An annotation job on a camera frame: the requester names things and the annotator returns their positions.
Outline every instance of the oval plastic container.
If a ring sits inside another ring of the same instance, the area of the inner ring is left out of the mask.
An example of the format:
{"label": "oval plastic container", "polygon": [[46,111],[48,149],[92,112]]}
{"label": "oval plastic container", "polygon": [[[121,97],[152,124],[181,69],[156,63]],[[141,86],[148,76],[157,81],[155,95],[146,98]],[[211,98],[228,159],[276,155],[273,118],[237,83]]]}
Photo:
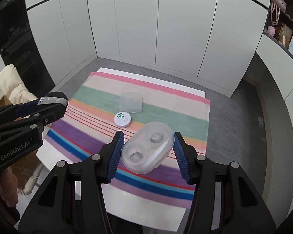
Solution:
{"label": "oval plastic container", "polygon": [[169,126],[162,122],[150,122],[124,144],[121,160],[133,173],[149,173],[168,156],[174,142]]}

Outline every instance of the human hand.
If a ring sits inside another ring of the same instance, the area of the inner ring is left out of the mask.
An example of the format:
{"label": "human hand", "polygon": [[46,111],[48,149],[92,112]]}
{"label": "human hand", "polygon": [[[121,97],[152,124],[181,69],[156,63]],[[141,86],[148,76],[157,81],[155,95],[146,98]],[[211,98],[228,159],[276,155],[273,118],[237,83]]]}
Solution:
{"label": "human hand", "polygon": [[13,207],[18,203],[17,178],[12,173],[11,166],[5,169],[0,176],[0,196],[8,207]]}

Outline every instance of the striped towel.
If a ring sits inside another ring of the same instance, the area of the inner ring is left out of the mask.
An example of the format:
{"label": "striped towel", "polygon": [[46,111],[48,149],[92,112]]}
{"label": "striped towel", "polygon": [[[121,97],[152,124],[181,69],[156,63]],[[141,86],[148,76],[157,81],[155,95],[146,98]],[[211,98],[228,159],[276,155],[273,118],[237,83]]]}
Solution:
{"label": "striped towel", "polygon": [[[120,95],[139,92],[142,113],[132,114],[129,127],[114,124]],[[98,153],[122,130],[125,141],[145,124],[163,122],[179,131],[187,144],[205,154],[208,133],[209,100],[204,97],[142,80],[105,72],[93,72],[69,101],[65,116],[55,122],[45,140],[72,162]],[[147,174],[135,174],[120,161],[113,187],[136,196],[180,208],[190,208],[194,186],[182,179],[174,151],[159,167]]]}

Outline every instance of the pink stripe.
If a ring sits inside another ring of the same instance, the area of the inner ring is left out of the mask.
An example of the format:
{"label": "pink stripe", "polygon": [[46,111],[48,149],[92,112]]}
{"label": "pink stripe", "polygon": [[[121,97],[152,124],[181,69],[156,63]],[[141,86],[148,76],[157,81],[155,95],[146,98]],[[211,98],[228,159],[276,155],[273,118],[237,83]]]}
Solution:
{"label": "pink stripe", "polygon": [[101,76],[101,77],[109,78],[109,79],[113,79],[113,80],[118,80],[118,81],[125,82],[125,83],[131,83],[131,84],[138,85],[138,86],[143,86],[143,87],[150,88],[150,89],[153,89],[153,90],[163,91],[163,92],[166,92],[166,93],[169,93],[169,94],[174,94],[174,95],[177,95],[177,96],[180,96],[180,97],[183,97],[183,98],[188,98],[188,99],[191,99],[191,100],[199,101],[199,102],[202,102],[202,103],[207,104],[207,105],[210,104],[210,101],[208,99],[204,98],[204,97],[197,96],[195,94],[188,93],[188,92],[185,92],[185,91],[172,89],[172,88],[169,88],[169,87],[166,87],[166,86],[157,85],[157,84],[154,84],[154,83],[144,82],[144,81],[141,81],[141,80],[132,79],[132,78],[119,76],[119,75],[113,75],[113,74],[104,73],[104,72],[92,72],[90,74],[90,76],[93,76],[93,75]]}
{"label": "pink stripe", "polygon": [[157,201],[163,204],[176,206],[176,207],[191,208],[192,201],[177,199],[177,198],[172,198],[172,197],[152,193],[152,192],[137,188],[135,186],[129,185],[127,183],[124,183],[116,178],[112,179],[111,185],[121,190],[124,190],[128,193],[132,193],[134,195],[137,195],[139,197],[142,197],[151,201]]}
{"label": "pink stripe", "polygon": [[46,140],[50,143],[56,150],[61,152],[64,156],[66,156],[69,160],[74,163],[81,162],[78,157],[74,156],[72,153],[64,149],[61,145],[59,145],[56,141],[54,141],[50,136],[46,135]]}

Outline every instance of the gray tile floor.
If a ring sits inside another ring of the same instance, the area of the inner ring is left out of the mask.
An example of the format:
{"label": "gray tile floor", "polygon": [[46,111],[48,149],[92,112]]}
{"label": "gray tile floor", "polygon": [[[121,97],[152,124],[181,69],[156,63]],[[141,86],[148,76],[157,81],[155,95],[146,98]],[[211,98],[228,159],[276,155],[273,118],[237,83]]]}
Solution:
{"label": "gray tile floor", "polygon": [[[205,91],[206,98],[211,101],[206,156],[218,163],[228,164],[232,161],[240,163],[259,193],[263,193],[266,174],[266,133],[258,125],[257,117],[263,117],[263,113],[256,88],[253,85],[242,80],[232,97],[229,98],[197,84],[158,71],[96,58],[70,79],[60,91],[64,92],[70,99],[89,74],[101,67],[154,77]],[[212,229],[219,225],[219,184],[216,184],[215,198]],[[187,210],[177,233],[182,233],[188,213]],[[168,234],[175,232],[144,228],[144,233]]]}

